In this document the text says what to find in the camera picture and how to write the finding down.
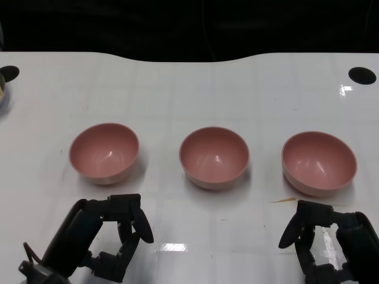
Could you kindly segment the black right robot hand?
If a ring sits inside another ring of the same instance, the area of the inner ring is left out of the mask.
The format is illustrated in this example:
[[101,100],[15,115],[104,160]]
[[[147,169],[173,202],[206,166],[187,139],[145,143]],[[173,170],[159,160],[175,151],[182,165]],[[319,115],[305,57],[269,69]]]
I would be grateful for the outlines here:
[[[332,264],[316,265],[311,254],[315,227],[336,224],[336,238],[346,258],[341,270]],[[378,235],[361,212],[336,212],[332,206],[299,200],[278,247],[295,245],[306,283],[378,283]]]

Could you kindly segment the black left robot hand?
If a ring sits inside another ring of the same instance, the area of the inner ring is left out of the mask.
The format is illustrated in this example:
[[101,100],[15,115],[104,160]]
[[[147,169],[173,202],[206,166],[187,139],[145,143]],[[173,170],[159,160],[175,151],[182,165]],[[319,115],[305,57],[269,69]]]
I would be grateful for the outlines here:
[[[88,267],[94,276],[121,283],[140,240],[153,243],[153,233],[139,194],[111,195],[106,200],[81,199],[74,204],[49,244],[41,264],[70,277],[78,267]],[[121,247],[117,254],[100,252],[93,257],[89,247],[104,222],[116,222]]]

